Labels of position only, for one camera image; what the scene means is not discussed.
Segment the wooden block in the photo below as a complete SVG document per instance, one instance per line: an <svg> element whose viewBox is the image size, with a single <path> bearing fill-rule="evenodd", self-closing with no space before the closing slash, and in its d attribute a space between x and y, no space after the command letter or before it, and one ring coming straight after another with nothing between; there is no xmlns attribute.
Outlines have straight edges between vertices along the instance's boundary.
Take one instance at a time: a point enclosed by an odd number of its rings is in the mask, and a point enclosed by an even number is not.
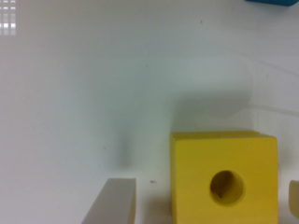
<svg viewBox="0 0 299 224"><path fill-rule="evenodd" d="M173 133L174 224L277 224L277 139L255 132Z"/></svg>
<svg viewBox="0 0 299 224"><path fill-rule="evenodd" d="M135 179L109 179L82 224L134 224Z"/></svg>

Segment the white backdrop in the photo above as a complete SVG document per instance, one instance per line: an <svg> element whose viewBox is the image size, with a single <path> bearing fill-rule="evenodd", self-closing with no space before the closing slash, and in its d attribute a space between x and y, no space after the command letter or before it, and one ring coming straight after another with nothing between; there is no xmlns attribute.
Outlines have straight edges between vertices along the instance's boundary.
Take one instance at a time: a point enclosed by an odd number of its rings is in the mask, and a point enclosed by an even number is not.
<svg viewBox="0 0 299 224"><path fill-rule="evenodd" d="M80 223L107 178L136 177L136 224L171 224L169 134L218 130L278 138L279 223L297 223L299 4L19 0L15 14L0 223Z"/></svg>

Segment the blue object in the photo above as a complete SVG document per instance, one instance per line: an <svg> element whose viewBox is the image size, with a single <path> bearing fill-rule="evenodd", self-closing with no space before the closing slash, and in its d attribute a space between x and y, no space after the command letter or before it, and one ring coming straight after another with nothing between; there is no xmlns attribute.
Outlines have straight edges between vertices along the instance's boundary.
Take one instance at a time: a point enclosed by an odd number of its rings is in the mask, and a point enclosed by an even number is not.
<svg viewBox="0 0 299 224"><path fill-rule="evenodd" d="M291 7L292 5L296 4L299 0L246 0L246 1Z"/></svg>

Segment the yellow cube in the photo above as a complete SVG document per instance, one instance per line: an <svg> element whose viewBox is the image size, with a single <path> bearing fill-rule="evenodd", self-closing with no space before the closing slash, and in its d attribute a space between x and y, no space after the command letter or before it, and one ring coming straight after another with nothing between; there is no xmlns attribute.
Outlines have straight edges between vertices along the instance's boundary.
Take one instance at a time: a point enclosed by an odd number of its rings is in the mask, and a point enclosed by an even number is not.
<svg viewBox="0 0 299 224"><path fill-rule="evenodd" d="M277 139L256 132L173 133L174 224L277 224Z"/></svg>

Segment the hole in block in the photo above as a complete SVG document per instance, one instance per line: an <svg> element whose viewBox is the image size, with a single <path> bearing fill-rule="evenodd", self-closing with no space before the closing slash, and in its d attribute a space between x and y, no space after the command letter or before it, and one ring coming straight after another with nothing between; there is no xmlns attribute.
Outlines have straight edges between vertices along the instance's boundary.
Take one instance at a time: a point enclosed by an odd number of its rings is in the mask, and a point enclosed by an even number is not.
<svg viewBox="0 0 299 224"><path fill-rule="evenodd" d="M235 203L243 194L243 181L235 172L221 171L214 175L210 191L217 203Z"/></svg>

